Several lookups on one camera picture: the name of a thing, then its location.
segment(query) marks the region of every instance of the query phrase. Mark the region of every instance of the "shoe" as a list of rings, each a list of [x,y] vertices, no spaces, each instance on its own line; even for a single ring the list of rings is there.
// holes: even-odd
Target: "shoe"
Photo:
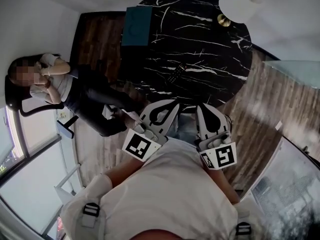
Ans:
[[[139,115],[138,115],[137,112],[135,112],[135,111],[127,112],[127,111],[125,111],[124,109],[122,109],[122,111],[123,111],[124,113],[126,113],[129,117],[131,117],[131,118],[132,118],[133,120],[135,120],[135,121],[137,121],[137,120],[140,119]]]

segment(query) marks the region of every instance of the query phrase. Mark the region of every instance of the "woman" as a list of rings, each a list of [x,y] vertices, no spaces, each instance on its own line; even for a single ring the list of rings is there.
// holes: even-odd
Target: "woman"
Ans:
[[[141,110],[143,104],[112,89],[106,77],[88,70],[83,79],[77,79],[68,74],[70,70],[70,65],[59,56],[46,53],[16,59],[9,67],[8,76],[15,85],[30,86],[30,94],[35,98],[51,104],[63,102],[103,137],[123,132],[127,127],[114,116],[106,119],[96,109],[101,104],[114,105],[131,118],[139,118],[135,111]]]

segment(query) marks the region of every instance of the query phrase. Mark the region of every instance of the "wooden floor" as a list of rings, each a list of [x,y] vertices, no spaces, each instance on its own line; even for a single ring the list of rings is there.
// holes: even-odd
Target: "wooden floor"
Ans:
[[[119,41],[123,23],[123,15],[81,15],[70,61],[91,64],[114,82],[121,61]],[[237,149],[238,163],[225,174],[234,188],[244,193],[269,161],[282,135],[300,148],[308,146],[310,155],[320,161],[320,91],[299,85],[265,66],[266,59],[254,50],[245,85],[233,99],[218,108],[232,119],[232,138]],[[117,89],[134,99],[144,100],[130,83]],[[132,126],[133,121],[124,118],[127,125]],[[279,121],[283,125],[277,131],[275,126]],[[120,150],[125,136],[126,132],[122,132],[102,138],[83,121],[76,122],[76,149],[84,184],[126,158]]]

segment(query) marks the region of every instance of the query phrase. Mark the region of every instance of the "blue notebook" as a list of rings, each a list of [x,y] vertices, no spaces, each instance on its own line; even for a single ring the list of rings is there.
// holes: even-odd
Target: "blue notebook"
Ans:
[[[126,9],[122,46],[147,46],[152,7],[137,6]]]

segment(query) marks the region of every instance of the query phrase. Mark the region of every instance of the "lamp base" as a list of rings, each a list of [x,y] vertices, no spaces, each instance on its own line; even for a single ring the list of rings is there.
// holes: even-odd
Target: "lamp base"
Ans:
[[[219,14],[217,20],[218,23],[223,27],[229,27],[231,25],[231,20],[228,19],[224,14]]]

